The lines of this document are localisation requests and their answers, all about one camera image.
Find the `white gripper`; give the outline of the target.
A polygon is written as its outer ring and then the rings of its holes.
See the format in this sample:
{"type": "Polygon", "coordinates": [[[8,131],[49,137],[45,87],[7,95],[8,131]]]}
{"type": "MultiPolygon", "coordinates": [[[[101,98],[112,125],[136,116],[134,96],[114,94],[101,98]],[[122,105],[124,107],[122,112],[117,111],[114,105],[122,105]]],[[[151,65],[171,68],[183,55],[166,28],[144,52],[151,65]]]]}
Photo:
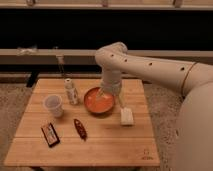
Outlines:
{"type": "MultiPolygon", "coordinates": [[[[104,92],[117,95],[116,99],[121,108],[124,108],[124,102],[121,95],[118,95],[122,87],[122,74],[118,70],[102,70],[101,88],[104,92]]],[[[97,93],[97,103],[104,99],[104,92],[100,90],[97,93]]]]}

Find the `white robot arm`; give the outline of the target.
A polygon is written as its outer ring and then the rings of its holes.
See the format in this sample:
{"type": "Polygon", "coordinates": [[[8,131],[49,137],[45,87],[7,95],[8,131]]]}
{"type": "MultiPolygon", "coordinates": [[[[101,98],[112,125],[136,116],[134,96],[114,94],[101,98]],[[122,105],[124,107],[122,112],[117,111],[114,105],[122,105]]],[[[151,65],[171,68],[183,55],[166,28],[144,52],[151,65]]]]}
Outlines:
{"type": "Polygon", "coordinates": [[[213,171],[213,65],[132,56],[122,42],[98,49],[95,60],[105,92],[120,93],[125,72],[180,93],[172,171],[213,171]]]}

